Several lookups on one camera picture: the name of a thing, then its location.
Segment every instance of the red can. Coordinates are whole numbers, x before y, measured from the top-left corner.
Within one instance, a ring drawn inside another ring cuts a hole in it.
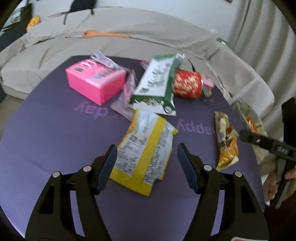
[[[202,93],[203,81],[198,72],[179,70],[175,76],[173,93],[188,99],[197,99]]]

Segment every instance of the green packet on sofa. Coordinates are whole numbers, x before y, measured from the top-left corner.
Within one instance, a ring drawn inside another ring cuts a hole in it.
[[[176,115],[173,86],[176,68],[185,54],[155,56],[149,63],[139,85],[130,99],[130,107],[164,115]]]

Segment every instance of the black bag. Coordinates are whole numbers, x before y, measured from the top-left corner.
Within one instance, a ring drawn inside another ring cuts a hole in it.
[[[97,0],[74,0],[69,12],[66,13],[64,18],[64,25],[66,24],[67,14],[70,12],[77,12],[90,9],[91,14],[94,15],[94,8]]]

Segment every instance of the round table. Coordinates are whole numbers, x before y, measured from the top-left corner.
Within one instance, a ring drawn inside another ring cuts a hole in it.
[[[110,108],[116,97],[100,107],[69,87],[65,69],[86,58],[71,57],[46,77],[17,110],[0,142],[0,206],[23,236],[50,175],[57,170],[73,173],[91,164],[111,144],[118,145],[128,129],[130,122]],[[137,60],[112,59],[133,68],[138,79],[144,73]],[[164,180],[155,182],[149,197],[112,180],[96,196],[113,241],[183,240],[199,195],[188,186],[177,159],[178,144],[185,143],[191,154],[215,167],[218,148],[214,112],[225,112],[234,128],[238,132],[242,129],[240,118],[217,88],[206,101],[175,97],[174,103],[177,116],[165,118],[179,133],[174,136]],[[261,179],[252,146],[238,141],[238,147],[239,163],[224,172],[242,171],[263,209]],[[223,196],[221,192],[213,234],[219,231]],[[71,193],[71,203],[76,231],[83,235],[75,192]]]

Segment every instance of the pink plastic packaging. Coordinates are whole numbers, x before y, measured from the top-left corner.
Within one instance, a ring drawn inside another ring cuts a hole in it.
[[[111,69],[92,59],[66,69],[69,86],[98,105],[103,105],[122,90],[126,71]]]

